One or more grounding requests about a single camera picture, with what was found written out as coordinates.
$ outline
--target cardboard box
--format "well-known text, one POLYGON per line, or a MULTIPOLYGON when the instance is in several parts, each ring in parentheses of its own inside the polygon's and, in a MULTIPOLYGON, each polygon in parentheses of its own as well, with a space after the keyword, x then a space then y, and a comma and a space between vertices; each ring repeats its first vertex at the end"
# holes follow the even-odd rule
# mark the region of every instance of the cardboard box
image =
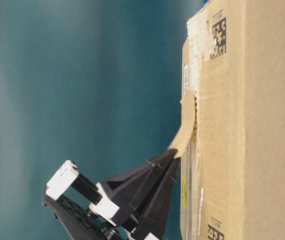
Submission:
POLYGON ((285 240, 285 1, 211 0, 188 23, 184 240, 285 240))

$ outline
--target qr code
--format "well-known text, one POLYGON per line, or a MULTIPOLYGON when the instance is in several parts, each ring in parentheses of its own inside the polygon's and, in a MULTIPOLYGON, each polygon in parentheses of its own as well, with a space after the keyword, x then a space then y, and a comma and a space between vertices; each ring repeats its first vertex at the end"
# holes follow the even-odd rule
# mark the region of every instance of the qr code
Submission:
POLYGON ((215 59, 227 52, 227 22, 223 18, 212 26, 212 35, 215 43, 214 51, 210 55, 211 59, 215 59))
POLYGON ((215 229, 214 227, 208 225, 208 239, 209 240, 225 240, 224 234, 215 229))

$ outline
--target barcode label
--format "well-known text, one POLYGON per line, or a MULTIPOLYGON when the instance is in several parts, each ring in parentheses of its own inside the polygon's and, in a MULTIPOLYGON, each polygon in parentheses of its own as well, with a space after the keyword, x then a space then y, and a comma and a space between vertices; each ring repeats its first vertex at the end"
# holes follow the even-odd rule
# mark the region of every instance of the barcode label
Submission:
POLYGON ((183 95, 186 95, 188 88, 188 64, 184 66, 183 69, 183 95))

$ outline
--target teal background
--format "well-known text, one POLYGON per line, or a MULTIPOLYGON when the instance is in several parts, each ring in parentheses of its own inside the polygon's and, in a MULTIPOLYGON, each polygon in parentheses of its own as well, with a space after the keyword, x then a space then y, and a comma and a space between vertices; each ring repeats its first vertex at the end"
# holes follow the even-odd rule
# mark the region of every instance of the teal background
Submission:
MULTIPOLYGON (((166 149, 186 22, 203 4, 0 0, 0 240, 69 239, 41 206, 63 161, 97 182, 166 149)), ((179 208, 180 183, 164 239, 181 239, 179 208)))

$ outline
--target gripper jaw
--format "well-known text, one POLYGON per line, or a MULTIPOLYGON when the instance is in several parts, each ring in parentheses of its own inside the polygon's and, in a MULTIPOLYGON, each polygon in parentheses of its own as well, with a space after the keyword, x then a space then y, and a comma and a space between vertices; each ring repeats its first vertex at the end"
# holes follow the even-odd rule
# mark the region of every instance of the gripper jaw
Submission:
POLYGON ((52 208, 72 240, 122 240, 117 227, 130 240, 161 240, 180 165, 176 154, 168 149, 97 184, 66 161, 47 183, 43 204, 52 208), (87 211, 63 195, 68 187, 90 201, 87 211))

